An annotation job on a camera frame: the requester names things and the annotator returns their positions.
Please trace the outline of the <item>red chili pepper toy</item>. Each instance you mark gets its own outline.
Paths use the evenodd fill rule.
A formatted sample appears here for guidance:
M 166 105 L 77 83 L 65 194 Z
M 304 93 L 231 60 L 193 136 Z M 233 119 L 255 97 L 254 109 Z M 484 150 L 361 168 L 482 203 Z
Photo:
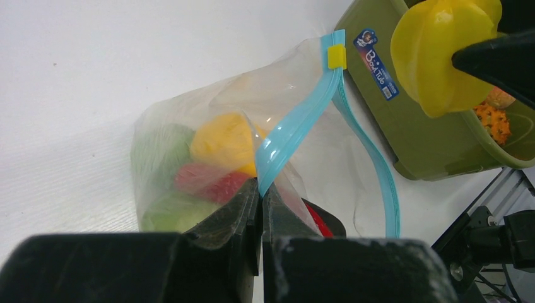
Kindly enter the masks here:
M 179 191 L 225 205 L 252 178 L 245 172 L 227 172 L 206 163 L 191 162 L 181 166 L 175 175 L 174 184 Z M 303 204 L 324 237 L 346 236 L 345 227 L 334 215 L 306 199 Z

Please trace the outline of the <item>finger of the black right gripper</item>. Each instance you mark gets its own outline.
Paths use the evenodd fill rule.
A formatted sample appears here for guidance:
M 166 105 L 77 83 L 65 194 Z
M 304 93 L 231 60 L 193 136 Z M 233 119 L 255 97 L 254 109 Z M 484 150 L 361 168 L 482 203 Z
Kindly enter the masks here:
M 465 47 L 454 53 L 452 65 L 534 109 L 533 28 Z

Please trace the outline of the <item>yellow star fruit toy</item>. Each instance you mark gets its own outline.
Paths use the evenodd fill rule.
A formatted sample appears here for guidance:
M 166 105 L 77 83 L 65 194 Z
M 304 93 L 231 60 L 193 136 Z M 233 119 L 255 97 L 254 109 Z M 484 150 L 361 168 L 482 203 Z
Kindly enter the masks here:
M 428 117 L 472 109 L 493 86 L 457 70 L 455 52 L 497 37 L 500 1 L 423 1 L 402 15 L 391 57 L 405 92 Z

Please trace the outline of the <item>green custard apple toy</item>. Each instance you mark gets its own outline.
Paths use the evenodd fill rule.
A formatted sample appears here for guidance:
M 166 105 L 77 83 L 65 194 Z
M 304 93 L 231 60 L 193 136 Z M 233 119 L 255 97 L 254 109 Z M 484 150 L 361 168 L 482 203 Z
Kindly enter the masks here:
M 193 129 L 181 124 L 136 132 L 130 153 L 134 185 L 138 189 L 173 187 L 178 169 L 191 161 L 189 147 L 194 135 Z

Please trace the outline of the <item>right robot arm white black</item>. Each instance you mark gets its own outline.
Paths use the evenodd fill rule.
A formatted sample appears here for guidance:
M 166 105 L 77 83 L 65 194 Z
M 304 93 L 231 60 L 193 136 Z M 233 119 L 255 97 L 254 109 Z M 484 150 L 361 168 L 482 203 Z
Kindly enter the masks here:
M 452 56 L 453 66 L 497 86 L 516 99 L 515 106 L 534 110 L 534 1 L 502 1 L 498 31 L 503 36 L 463 47 Z M 511 264 L 534 271 L 534 211 L 505 217 L 503 225 L 490 222 L 484 206 L 463 213 L 433 244 L 446 266 L 455 291 L 463 295 L 482 282 L 482 268 Z

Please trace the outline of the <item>clear zip top bag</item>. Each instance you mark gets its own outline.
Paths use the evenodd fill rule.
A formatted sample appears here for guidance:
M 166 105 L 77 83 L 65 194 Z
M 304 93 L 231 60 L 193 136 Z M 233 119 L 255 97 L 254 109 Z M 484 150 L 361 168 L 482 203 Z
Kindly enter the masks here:
M 322 235 L 304 199 L 333 214 L 351 237 L 398 238 L 394 178 L 351 108 L 345 67 L 344 30 L 307 39 L 267 66 L 149 106 L 135 122 L 134 134 L 164 124 L 196 133 L 218 115 L 241 114 L 255 132 L 253 179 L 261 197 L 275 186 L 315 234 Z M 174 182 L 170 189 L 138 189 L 134 181 L 133 187 L 139 227 L 151 204 L 181 192 Z

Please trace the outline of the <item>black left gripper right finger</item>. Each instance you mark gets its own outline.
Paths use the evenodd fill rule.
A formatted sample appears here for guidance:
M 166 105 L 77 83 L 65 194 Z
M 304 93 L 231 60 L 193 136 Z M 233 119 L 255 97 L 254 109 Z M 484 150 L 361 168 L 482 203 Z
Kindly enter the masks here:
M 325 238 L 271 186 L 262 198 L 265 302 L 457 302 L 438 254 L 413 239 Z

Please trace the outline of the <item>yellow bell pepper toy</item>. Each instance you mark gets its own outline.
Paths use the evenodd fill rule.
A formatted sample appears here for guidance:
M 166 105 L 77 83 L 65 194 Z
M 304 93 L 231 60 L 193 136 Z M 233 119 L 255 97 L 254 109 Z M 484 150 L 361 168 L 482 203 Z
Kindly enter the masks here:
M 256 177 L 254 135 L 243 115 L 218 115 L 197 129 L 190 143 L 190 155 L 195 161 Z

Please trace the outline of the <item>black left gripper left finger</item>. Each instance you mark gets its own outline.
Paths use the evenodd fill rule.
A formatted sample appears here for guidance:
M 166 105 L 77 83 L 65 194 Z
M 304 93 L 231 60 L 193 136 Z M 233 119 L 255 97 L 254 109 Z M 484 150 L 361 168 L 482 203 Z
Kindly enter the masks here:
M 260 207 L 249 179 L 183 234 L 34 235 L 1 268 L 1 301 L 251 302 Z

